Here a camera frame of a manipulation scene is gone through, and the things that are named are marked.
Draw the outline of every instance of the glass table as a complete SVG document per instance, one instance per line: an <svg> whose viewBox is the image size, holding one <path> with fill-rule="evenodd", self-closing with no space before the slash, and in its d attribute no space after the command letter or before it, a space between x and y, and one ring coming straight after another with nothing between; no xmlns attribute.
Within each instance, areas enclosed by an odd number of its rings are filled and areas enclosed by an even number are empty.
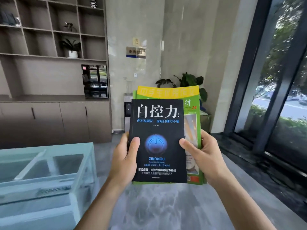
<svg viewBox="0 0 307 230"><path fill-rule="evenodd" d="M0 229L73 229L96 178L93 143L0 150Z"/></svg>

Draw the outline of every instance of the cabinet handle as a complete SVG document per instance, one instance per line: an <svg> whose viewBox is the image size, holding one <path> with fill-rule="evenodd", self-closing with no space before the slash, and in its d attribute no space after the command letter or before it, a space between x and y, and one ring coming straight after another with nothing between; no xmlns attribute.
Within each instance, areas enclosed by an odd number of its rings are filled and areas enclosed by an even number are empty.
<svg viewBox="0 0 307 230"><path fill-rule="evenodd" d="M34 109L33 109L33 107L31 107L31 110L32 110L33 119L35 119L35 114L34 114Z"/></svg>

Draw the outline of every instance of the white flower pot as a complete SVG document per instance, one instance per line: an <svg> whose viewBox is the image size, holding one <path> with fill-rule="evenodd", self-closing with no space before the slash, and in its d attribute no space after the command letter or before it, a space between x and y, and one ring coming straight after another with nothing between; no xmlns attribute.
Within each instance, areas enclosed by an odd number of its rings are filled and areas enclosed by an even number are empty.
<svg viewBox="0 0 307 230"><path fill-rule="evenodd" d="M69 58L78 58L77 51L68 51Z"/></svg>

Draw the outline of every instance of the book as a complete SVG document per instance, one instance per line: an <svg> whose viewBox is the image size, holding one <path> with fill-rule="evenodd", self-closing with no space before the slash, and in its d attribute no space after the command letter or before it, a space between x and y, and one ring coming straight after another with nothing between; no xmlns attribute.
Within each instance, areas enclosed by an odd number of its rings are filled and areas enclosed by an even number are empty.
<svg viewBox="0 0 307 230"><path fill-rule="evenodd" d="M133 182L187 183L183 101L132 100L129 142L140 138Z"/></svg>
<svg viewBox="0 0 307 230"><path fill-rule="evenodd" d="M182 99L184 107L185 138L201 149L201 123L199 86L179 88L156 88L139 86L133 91L133 99ZM186 151L186 170L189 184L206 183L202 171L192 155Z"/></svg>

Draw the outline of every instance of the black book cover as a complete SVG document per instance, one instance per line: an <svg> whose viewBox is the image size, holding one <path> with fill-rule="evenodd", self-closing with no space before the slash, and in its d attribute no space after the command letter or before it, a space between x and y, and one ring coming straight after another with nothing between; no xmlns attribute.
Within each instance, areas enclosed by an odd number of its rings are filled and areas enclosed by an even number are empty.
<svg viewBox="0 0 307 230"><path fill-rule="evenodd" d="M134 182L187 182L182 99L132 100L129 142L141 140Z"/></svg>

